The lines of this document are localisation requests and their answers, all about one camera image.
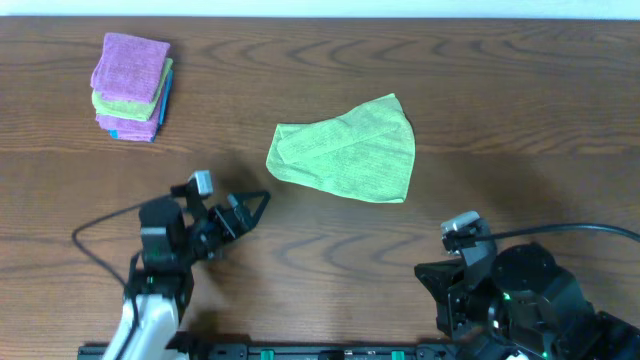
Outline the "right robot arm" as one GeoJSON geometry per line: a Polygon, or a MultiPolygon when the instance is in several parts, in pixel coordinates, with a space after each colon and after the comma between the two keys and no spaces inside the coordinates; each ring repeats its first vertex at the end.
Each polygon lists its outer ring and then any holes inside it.
{"type": "Polygon", "coordinates": [[[456,343],[453,358],[638,359],[638,328],[596,311],[548,250],[538,243],[496,245],[513,236],[577,230],[639,237],[593,223],[492,233],[475,211],[442,223],[453,259],[418,264],[414,273],[436,303],[437,328],[456,343]]]}

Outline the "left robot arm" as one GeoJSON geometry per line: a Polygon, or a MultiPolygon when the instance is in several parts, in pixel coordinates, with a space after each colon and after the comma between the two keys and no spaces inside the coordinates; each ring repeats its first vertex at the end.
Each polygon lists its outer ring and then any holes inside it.
{"type": "Polygon", "coordinates": [[[232,193],[227,207],[208,208],[204,200],[211,194],[209,185],[191,179],[141,207],[142,251],[131,259],[122,317],[104,359],[194,359],[198,354],[179,331],[194,288],[192,266],[215,259],[253,230],[270,200],[267,191],[232,193]]]}

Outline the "light green microfiber cloth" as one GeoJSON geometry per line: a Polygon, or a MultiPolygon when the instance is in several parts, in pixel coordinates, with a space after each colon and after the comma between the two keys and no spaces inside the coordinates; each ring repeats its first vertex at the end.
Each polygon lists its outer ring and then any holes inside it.
{"type": "Polygon", "coordinates": [[[335,118],[277,125],[266,167],[284,182],[393,204],[406,200],[415,157],[413,128],[391,93],[335,118]]]}

